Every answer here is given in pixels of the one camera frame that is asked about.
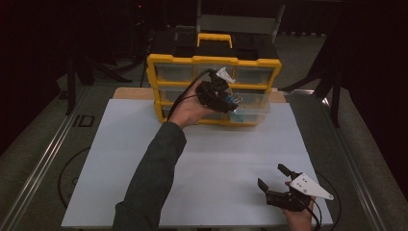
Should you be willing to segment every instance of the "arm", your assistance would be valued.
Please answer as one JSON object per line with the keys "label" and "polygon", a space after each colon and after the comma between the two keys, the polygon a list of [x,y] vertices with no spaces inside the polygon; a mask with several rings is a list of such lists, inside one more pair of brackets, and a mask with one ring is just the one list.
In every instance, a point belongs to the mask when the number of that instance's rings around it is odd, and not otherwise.
{"label": "arm", "polygon": [[[195,94],[195,88],[186,97]],[[149,144],[125,198],[115,207],[114,230],[157,230],[173,184],[174,169],[186,145],[183,128],[212,113],[196,97],[183,100]]]}

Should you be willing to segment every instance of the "white tabletop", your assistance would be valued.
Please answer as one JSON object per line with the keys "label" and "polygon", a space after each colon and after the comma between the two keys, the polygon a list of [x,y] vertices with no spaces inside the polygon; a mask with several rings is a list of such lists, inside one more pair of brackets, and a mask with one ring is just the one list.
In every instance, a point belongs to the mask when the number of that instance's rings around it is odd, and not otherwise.
{"label": "white tabletop", "polygon": [[[185,129],[188,143],[162,210],[162,227],[272,226],[286,224],[279,208],[266,204],[258,177],[270,190],[287,192],[290,178],[278,164],[305,172],[313,166],[289,104],[270,104],[256,127],[196,125]],[[123,200],[147,145],[161,124],[152,100],[111,99],[96,133],[62,227],[109,228],[115,204]],[[323,199],[323,224],[332,223]]]}

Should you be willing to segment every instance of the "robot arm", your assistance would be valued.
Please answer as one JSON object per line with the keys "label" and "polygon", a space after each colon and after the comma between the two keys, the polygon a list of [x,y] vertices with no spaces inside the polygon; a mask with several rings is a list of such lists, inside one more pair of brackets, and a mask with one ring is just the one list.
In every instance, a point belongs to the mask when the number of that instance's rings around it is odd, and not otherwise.
{"label": "robot arm", "polygon": [[270,191],[267,184],[258,178],[258,187],[266,194],[267,204],[294,212],[301,212],[310,204],[312,196],[333,199],[333,195],[324,190],[304,173],[290,171],[284,165],[279,164],[278,169],[286,176],[291,176],[288,192]]}

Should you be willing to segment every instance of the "metal rail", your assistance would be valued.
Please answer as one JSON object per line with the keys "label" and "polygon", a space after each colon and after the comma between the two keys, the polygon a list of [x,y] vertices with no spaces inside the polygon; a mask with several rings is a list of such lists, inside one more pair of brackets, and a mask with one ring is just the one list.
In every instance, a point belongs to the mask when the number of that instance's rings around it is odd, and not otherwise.
{"label": "metal rail", "polygon": [[70,115],[66,115],[62,124],[60,125],[56,135],[52,141],[48,144],[45,152],[42,154],[39,162],[37,163],[34,170],[31,172],[27,181],[24,183],[20,193],[18,194],[14,204],[7,213],[6,217],[1,223],[0,231],[15,230],[20,219],[24,215],[27,207],[29,206],[31,200],[33,199],[44,175],[51,166],[54,158],[56,157],[61,145],[64,142],[66,134],[68,133],[74,117],[80,107],[81,103],[84,101],[88,95],[89,87],[84,87],[78,95],[78,103],[73,109]]}

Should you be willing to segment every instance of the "cable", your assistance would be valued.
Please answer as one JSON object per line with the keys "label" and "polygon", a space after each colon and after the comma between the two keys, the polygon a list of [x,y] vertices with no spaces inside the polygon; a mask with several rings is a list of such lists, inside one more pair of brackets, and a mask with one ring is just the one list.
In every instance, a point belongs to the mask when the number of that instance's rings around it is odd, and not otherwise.
{"label": "cable", "polygon": [[340,220],[340,216],[342,215],[342,201],[340,200],[339,193],[336,191],[336,188],[334,188],[334,186],[330,183],[330,181],[327,180],[327,178],[324,177],[318,171],[315,170],[315,173],[317,173],[319,176],[321,176],[330,185],[330,187],[333,189],[334,193],[336,194],[337,200],[339,201],[339,215],[337,216],[336,221],[333,223],[333,226],[330,229],[330,231],[331,231],[331,230],[334,230],[334,228],[337,226],[337,224],[339,223],[339,220]]}
{"label": "cable", "polygon": [[321,224],[321,222],[323,221],[323,217],[322,217],[322,215],[321,215],[321,209],[320,209],[320,206],[316,203],[316,201],[314,200],[314,199],[312,199],[312,201],[316,204],[316,206],[318,207],[318,209],[319,209],[319,214],[320,214],[320,224]]}
{"label": "cable", "polygon": [[308,205],[306,205],[305,203],[303,203],[299,198],[294,197],[295,200],[297,200],[297,202],[299,202],[300,204],[302,204],[305,209],[312,215],[312,217],[315,219],[316,221],[316,226],[315,226],[315,231],[319,231],[320,230],[320,221],[318,219],[318,217],[315,215],[315,213],[313,213],[313,211],[309,208]]}
{"label": "cable", "polygon": [[189,92],[189,90],[191,89],[191,87],[201,78],[203,77],[206,73],[210,73],[213,70],[211,69],[206,69],[203,70],[201,73],[199,73],[197,75],[197,77],[195,77],[194,80],[192,80],[192,82],[189,84],[189,86],[183,91],[183,93],[181,93],[176,101],[173,103],[173,105],[171,106],[170,112],[168,112],[168,116],[167,116],[167,120],[169,120],[171,118],[171,116],[173,115],[174,110],[177,108],[177,106],[179,105],[179,103],[183,100],[185,100],[184,96],[186,95],[187,92]]}
{"label": "cable", "polygon": [[75,154],[74,156],[72,156],[63,166],[63,169],[60,171],[60,175],[58,178],[58,195],[60,197],[61,202],[63,203],[65,208],[68,208],[68,204],[66,203],[64,196],[63,196],[63,191],[61,190],[61,182],[63,179],[63,174],[65,172],[65,169],[69,166],[69,164],[75,159],[77,158],[79,155],[81,155],[82,153],[86,152],[90,150],[90,146],[87,148],[82,149],[81,151],[79,151],[77,154]]}

